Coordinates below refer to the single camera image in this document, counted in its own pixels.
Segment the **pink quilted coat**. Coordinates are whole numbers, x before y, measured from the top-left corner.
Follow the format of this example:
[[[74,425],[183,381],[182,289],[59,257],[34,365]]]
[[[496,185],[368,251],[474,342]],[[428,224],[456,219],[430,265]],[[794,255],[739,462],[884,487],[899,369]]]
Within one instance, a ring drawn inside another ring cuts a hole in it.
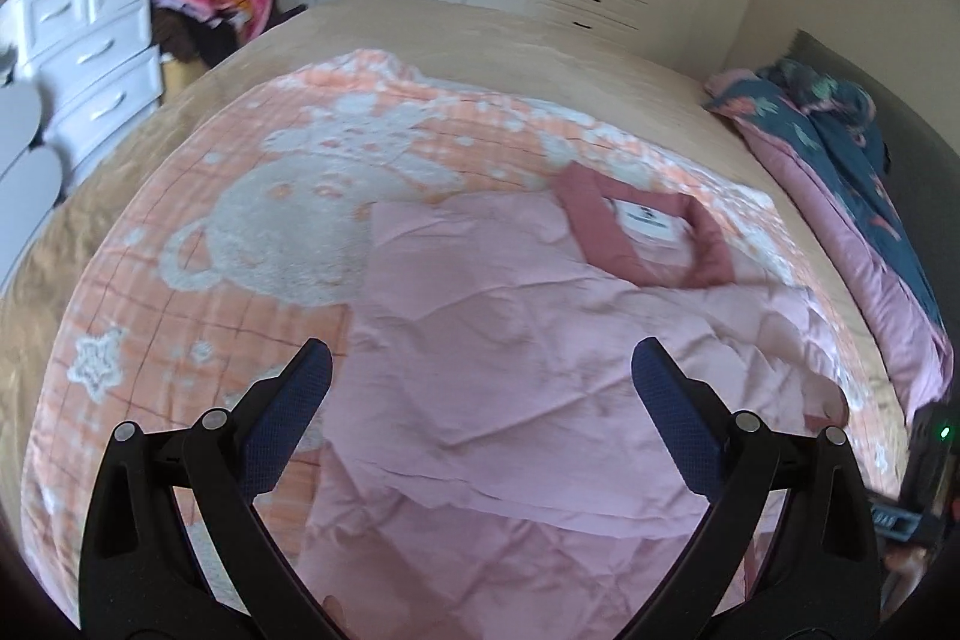
[[[355,637],[623,629],[706,509],[633,388],[643,339],[777,431],[848,420],[814,296],[692,198],[574,164],[371,226],[298,564]]]

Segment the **orange plaid bear blanket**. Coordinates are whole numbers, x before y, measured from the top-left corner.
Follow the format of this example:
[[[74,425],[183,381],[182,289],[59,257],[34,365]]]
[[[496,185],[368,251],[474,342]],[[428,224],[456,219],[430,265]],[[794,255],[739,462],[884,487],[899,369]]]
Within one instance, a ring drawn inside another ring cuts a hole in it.
[[[569,104],[432,80],[357,50],[262,83],[201,124],[73,286],[21,479],[25,559],[60,608],[76,606],[83,518],[114,425],[187,424],[235,403],[308,338],[345,353],[374,203],[540,191],[571,163],[711,211],[760,276],[758,300],[781,308],[843,388],[869,486],[895,491],[907,463],[900,404],[768,188]]]

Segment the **white rounded desk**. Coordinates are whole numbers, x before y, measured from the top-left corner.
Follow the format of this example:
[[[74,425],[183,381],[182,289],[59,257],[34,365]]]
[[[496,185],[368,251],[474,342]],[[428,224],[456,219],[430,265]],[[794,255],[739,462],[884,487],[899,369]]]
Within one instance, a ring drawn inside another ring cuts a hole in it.
[[[64,164],[41,140],[43,99],[31,83],[8,83],[2,94],[0,273],[7,291],[16,269],[59,201]]]

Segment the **blue and pink duvet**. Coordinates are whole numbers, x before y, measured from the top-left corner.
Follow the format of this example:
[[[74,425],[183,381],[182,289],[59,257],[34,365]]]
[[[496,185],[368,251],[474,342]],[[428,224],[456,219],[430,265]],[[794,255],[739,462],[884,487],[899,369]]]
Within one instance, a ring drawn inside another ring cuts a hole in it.
[[[788,193],[843,278],[907,419],[944,398],[955,354],[882,181],[884,138],[861,86],[780,58],[709,76],[704,108],[731,122]]]

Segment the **white drawer chest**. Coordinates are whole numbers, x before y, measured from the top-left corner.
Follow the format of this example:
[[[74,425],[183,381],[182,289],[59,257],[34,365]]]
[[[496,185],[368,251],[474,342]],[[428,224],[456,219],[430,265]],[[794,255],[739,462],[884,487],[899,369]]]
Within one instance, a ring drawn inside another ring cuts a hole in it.
[[[41,140],[68,190],[160,107],[149,0],[5,0],[2,46],[13,78],[41,94]]]

